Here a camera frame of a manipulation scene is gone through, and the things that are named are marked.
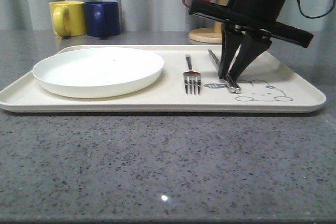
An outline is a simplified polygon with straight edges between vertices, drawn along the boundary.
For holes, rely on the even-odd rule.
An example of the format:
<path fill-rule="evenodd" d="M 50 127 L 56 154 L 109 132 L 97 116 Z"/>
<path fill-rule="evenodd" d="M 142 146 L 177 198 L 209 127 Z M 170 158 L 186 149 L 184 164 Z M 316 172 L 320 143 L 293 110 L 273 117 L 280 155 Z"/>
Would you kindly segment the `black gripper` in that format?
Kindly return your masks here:
<path fill-rule="evenodd" d="M 228 0 L 227 6 L 203 0 L 193 0 L 189 14 L 218 22 L 230 21 L 243 27 L 264 30 L 272 37 L 308 47 L 313 34 L 277 22 L 286 0 Z M 237 80 L 243 71 L 270 45 L 270 35 L 257 31 L 236 28 L 231 23 L 222 23 L 222 54 L 218 77 L 227 74 Z"/>

